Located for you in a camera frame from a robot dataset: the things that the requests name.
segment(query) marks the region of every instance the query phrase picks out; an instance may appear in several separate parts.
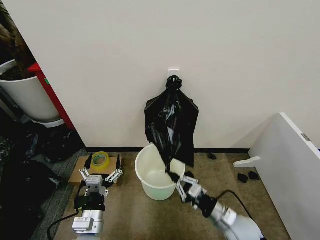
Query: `black garbage bag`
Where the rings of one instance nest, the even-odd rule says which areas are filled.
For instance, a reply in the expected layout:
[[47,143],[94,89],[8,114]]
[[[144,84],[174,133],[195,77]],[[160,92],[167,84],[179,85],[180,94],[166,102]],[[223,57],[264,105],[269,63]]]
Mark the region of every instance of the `black garbage bag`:
[[31,159],[40,153],[42,136],[45,136],[49,128],[45,126],[28,122],[17,124],[15,134],[12,136],[12,142],[17,146],[14,152],[15,159]]
[[61,177],[35,160],[6,162],[0,184],[0,239],[8,233],[29,239],[43,217],[41,204],[60,181]]
[[77,131],[70,130],[65,126],[55,127],[47,134],[46,138],[40,152],[48,162],[64,161],[85,147]]
[[194,132],[199,109],[180,91],[181,86],[181,79],[169,77],[166,90],[149,100],[144,109],[146,137],[157,147],[166,172],[170,172],[173,158],[194,166]]
[[46,128],[38,123],[16,125],[16,133],[11,138],[16,145],[12,152],[15,159],[32,159],[44,155],[48,162],[64,161],[85,147],[78,132],[65,125]]

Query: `white pot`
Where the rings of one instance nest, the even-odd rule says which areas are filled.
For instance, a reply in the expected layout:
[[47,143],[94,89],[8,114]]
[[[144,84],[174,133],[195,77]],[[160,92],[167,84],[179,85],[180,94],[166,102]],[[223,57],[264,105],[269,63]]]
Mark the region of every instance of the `white pot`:
[[[165,164],[154,144],[146,146],[139,152],[134,167],[143,190],[149,198],[163,201],[170,198],[174,193],[176,184],[165,173]],[[172,159],[170,169],[173,173],[182,177],[185,174],[186,165]]]
[[61,119],[55,105],[36,76],[16,81],[1,80],[1,75],[16,65],[16,60],[0,65],[0,87],[33,120],[49,123]]

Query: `brown carpet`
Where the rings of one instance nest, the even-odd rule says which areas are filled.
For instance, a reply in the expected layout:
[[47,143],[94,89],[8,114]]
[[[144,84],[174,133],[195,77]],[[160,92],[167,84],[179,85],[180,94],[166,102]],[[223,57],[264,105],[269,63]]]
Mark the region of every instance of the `brown carpet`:
[[[135,172],[138,153],[121,153],[124,168],[121,186],[109,189],[106,198],[106,212],[103,215],[102,240],[224,240],[212,223],[194,210],[189,204],[182,204],[177,191],[165,201],[147,197]],[[210,160],[205,153],[195,155],[195,167],[189,168],[199,183],[212,197],[226,189],[232,190],[242,199],[255,222],[268,240],[289,240],[290,237],[262,183],[248,180],[238,181],[237,174],[248,175],[254,168],[234,168],[233,162],[248,159],[247,154],[216,154],[217,160]],[[75,212],[73,200],[77,189],[69,200],[64,216]],[[240,203],[232,195],[226,195],[221,202],[236,212],[246,215]],[[63,221],[55,236],[56,240],[76,239],[72,230],[73,218]]]

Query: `yellow tape roll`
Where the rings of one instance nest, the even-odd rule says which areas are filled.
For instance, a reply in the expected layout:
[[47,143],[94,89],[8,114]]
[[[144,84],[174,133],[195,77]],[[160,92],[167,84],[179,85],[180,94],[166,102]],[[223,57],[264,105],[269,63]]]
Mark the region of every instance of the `yellow tape roll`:
[[110,164],[110,158],[108,153],[104,151],[98,151],[92,155],[91,168],[95,170],[104,170]]

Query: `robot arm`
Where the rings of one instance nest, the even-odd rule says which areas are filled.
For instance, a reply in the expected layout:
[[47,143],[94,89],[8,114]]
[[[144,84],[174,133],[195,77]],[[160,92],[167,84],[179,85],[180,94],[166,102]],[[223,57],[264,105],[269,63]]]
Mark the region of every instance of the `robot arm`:
[[208,196],[197,179],[184,175],[178,181],[176,189],[182,202],[191,202],[194,209],[199,208],[202,215],[209,218],[213,225],[224,233],[227,240],[266,240],[251,218],[238,215],[230,207],[219,203],[216,198]]
[[78,239],[93,239],[103,231],[105,198],[109,193],[107,188],[114,184],[123,171],[116,169],[105,180],[101,175],[90,175],[86,168],[80,169],[79,172],[87,189],[84,196],[77,196],[74,201],[76,209],[82,207],[82,214],[81,217],[74,218],[72,228],[75,233],[81,234]]

